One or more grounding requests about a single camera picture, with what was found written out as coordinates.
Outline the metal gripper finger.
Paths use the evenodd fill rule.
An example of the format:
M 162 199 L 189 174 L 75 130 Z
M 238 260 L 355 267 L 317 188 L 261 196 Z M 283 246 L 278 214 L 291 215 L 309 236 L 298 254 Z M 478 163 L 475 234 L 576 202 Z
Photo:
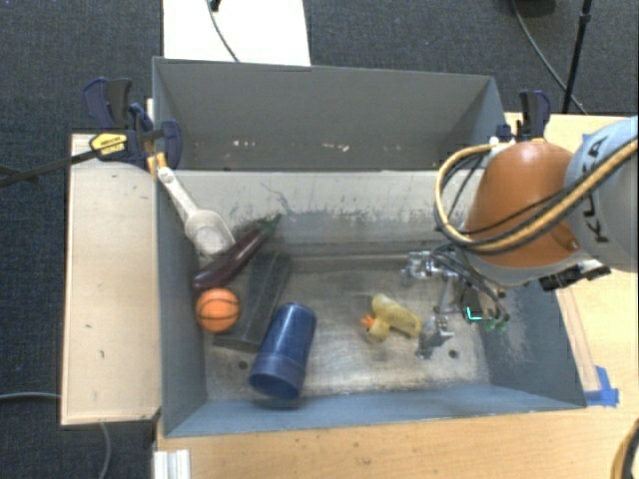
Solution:
M 404 268 L 400 271 L 400 284 L 411 287 L 418 281 L 426 281 L 433 276 L 432 255 L 429 250 L 412 251 L 407 255 Z
M 453 337 L 454 332 L 448 328 L 447 318 L 440 315 L 433 316 L 421 328 L 415 356 L 420 360 L 429 359 L 437 348 Z

